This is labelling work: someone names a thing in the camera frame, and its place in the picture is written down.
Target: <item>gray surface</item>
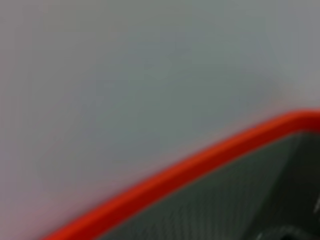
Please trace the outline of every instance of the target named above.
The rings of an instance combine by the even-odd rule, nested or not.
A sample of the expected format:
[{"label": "gray surface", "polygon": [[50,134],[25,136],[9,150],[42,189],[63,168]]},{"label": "gray surface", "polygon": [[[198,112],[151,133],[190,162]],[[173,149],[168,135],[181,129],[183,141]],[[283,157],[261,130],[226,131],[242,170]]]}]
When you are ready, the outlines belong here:
[{"label": "gray surface", "polygon": [[100,240],[237,240],[295,152],[287,137],[188,185]]}]

